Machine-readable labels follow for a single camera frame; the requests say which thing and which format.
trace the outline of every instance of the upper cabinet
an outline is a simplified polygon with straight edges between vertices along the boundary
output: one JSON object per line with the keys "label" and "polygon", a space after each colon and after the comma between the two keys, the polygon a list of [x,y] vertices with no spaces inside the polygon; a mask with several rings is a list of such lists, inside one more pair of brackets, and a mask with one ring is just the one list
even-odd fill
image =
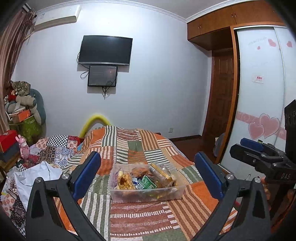
{"label": "upper cabinet", "polygon": [[188,23],[188,39],[231,25],[253,22],[282,22],[282,20],[263,0],[244,2],[208,13]]}

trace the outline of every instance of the air conditioner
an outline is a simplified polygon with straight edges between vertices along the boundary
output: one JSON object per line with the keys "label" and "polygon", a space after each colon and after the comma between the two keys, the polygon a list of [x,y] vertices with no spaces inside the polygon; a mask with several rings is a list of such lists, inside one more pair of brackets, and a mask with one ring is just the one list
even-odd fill
{"label": "air conditioner", "polygon": [[37,16],[34,31],[36,32],[45,28],[66,23],[75,23],[78,19],[80,10],[80,5],[73,5],[42,13]]}

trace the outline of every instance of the cardboard box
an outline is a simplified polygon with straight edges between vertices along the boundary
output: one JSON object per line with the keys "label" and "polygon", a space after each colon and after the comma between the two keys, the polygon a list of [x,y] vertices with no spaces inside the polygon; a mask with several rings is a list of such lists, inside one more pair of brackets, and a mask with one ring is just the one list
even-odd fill
{"label": "cardboard box", "polygon": [[30,116],[30,110],[24,110],[23,112],[15,115],[12,117],[12,122],[13,123],[20,123],[24,119],[27,119]]}
{"label": "cardboard box", "polygon": [[9,147],[17,142],[16,136],[16,130],[8,130],[3,135],[0,135],[0,153],[6,152]]}

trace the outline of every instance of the bed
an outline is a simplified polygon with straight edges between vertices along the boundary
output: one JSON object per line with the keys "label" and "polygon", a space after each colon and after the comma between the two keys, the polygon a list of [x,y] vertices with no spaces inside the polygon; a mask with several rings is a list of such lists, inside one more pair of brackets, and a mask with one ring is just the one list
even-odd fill
{"label": "bed", "polygon": [[[39,140],[30,148],[30,162],[17,171],[47,161],[63,173],[71,173],[96,151],[101,167],[84,198],[78,204],[87,218],[106,240],[190,240],[211,215],[218,201],[213,199],[201,175],[182,152],[168,139],[142,129],[104,126],[89,132],[79,144],[78,137],[52,136]],[[181,200],[150,203],[116,203],[107,189],[114,163],[171,163],[187,186]],[[25,236],[25,210],[18,198],[13,178],[2,206],[18,230]],[[54,198],[65,228],[75,233],[59,198]],[[221,233],[228,231],[236,217],[233,208]]]}

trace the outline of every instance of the door frame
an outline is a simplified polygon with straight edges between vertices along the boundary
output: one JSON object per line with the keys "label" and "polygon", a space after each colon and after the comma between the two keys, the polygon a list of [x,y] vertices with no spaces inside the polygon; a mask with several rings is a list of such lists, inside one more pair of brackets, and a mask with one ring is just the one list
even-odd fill
{"label": "door frame", "polygon": [[[237,34],[234,28],[238,27],[245,27],[245,26],[257,26],[257,25],[275,25],[275,26],[285,26],[284,23],[280,22],[253,22],[253,23],[243,23],[243,24],[236,24],[230,26],[231,36],[232,36],[232,44],[233,44],[233,61],[234,61],[234,78],[233,78],[233,90],[232,90],[232,100],[231,100],[231,106],[230,106],[230,112],[229,112],[229,118],[226,126],[225,135],[219,150],[219,154],[216,158],[215,164],[221,163],[222,158],[224,156],[224,153],[226,151],[228,141],[230,139],[230,135],[232,132],[236,112],[237,112],[237,102],[239,98],[239,81],[240,81],[240,69],[239,69],[239,46],[238,46],[238,40],[237,40]],[[211,97],[211,91],[212,91],[212,77],[213,77],[213,66],[212,66],[212,76],[211,76],[211,90],[210,90],[210,97]]]}
{"label": "door frame", "polygon": [[226,52],[226,51],[233,51],[233,48],[224,48],[224,49],[219,49],[219,50],[213,50],[212,51],[212,71],[211,71],[211,86],[210,86],[210,94],[209,94],[209,102],[207,105],[207,115],[205,118],[205,124],[204,124],[204,128],[202,133],[204,134],[207,128],[207,123],[209,120],[209,110],[210,110],[210,106],[212,103],[212,94],[213,94],[213,85],[214,85],[214,65],[215,65],[215,61],[214,61],[214,53],[219,53],[219,52]]}

